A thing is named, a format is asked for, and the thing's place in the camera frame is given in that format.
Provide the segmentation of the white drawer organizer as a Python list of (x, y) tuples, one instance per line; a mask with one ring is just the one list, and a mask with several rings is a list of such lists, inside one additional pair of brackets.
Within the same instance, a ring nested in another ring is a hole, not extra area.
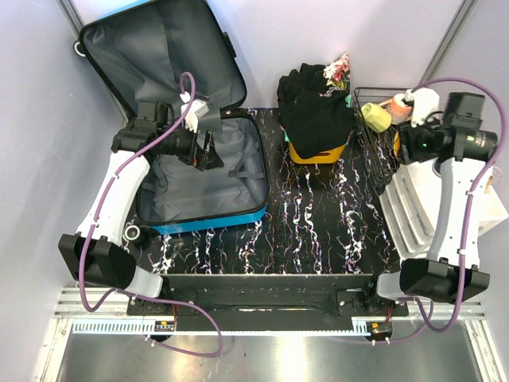
[[(400, 166), (379, 197), (384, 218), (398, 255), (407, 259), (447, 259), (452, 265), (464, 255), (465, 266), (480, 265), (478, 238), (508, 218), (494, 189), (485, 193), (488, 170), (470, 189), (484, 162), (453, 158), (441, 164), (439, 173), (430, 160)], [(467, 239), (461, 244), (467, 198), (473, 195)]]

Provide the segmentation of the orange plastic basket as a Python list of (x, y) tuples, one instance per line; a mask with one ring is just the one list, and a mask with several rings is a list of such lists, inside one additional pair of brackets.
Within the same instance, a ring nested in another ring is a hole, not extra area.
[(339, 146), (333, 150), (322, 151), (310, 158), (302, 158), (291, 142), (288, 143), (289, 155), (292, 162), (298, 165), (328, 165), (340, 159), (347, 145)]

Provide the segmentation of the black floral print garment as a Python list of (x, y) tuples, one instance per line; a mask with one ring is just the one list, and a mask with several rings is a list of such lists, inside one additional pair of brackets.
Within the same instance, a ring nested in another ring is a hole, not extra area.
[(279, 79), (276, 96), (278, 123), (302, 158), (348, 143), (356, 122), (348, 52), (291, 70)]

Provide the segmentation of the blue fish-print suitcase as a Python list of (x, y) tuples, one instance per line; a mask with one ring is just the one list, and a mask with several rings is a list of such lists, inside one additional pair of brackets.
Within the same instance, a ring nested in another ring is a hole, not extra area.
[(142, 101), (169, 104), (181, 117), (180, 94), (201, 99), (198, 143), (214, 133), (224, 167), (199, 171), (176, 156), (151, 162), (133, 209), (143, 226), (174, 234), (250, 224), (266, 211), (268, 180), (262, 139), (243, 111), (247, 95), (235, 52), (205, 1), (147, 1), (84, 26), (85, 57), (126, 112)]

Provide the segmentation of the dark bottle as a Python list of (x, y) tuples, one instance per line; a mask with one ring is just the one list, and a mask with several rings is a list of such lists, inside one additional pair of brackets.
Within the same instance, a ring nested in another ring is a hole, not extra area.
[(503, 177), (503, 171), (498, 166), (491, 168), (491, 175), (487, 181), (485, 193), (488, 194), (492, 191), (493, 185)]

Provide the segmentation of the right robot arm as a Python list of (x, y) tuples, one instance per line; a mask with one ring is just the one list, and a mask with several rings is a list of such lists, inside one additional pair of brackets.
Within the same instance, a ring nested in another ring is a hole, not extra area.
[(441, 119), (425, 100), (426, 89), (407, 92), (405, 100), (423, 116), (398, 126), (397, 157), (401, 169), (433, 160), (441, 176), (437, 225), (425, 257), (402, 262), (397, 273), (380, 275), (377, 288), (361, 295), (361, 306), (379, 315), (390, 300), (410, 296), (461, 304), (484, 292), (489, 274), (480, 271), (477, 237), (479, 204), (499, 147), (496, 133), (483, 131), (484, 96), (452, 92)]

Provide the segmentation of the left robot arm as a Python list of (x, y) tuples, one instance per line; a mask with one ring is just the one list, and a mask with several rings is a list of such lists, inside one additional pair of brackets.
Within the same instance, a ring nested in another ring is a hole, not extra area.
[(173, 155), (199, 171), (223, 166), (213, 134), (198, 143), (199, 120), (208, 113), (201, 99), (183, 95), (181, 117), (169, 123), (172, 107), (142, 101), (138, 114), (113, 138), (108, 169), (93, 205), (73, 235), (64, 234), (59, 251), (73, 278), (80, 284), (124, 290), (144, 295), (144, 306), (156, 315), (171, 307), (172, 296), (162, 290), (163, 279), (140, 268), (122, 248), (124, 224), (134, 198), (149, 173), (151, 162)]

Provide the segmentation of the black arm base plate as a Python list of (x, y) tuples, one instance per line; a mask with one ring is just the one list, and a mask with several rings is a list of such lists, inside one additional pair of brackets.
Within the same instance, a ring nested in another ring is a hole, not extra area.
[(170, 275), (165, 297), (208, 312), (222, 333), (359, 332), (354, 318), (406, 318), (374, 295), (373, 275)]

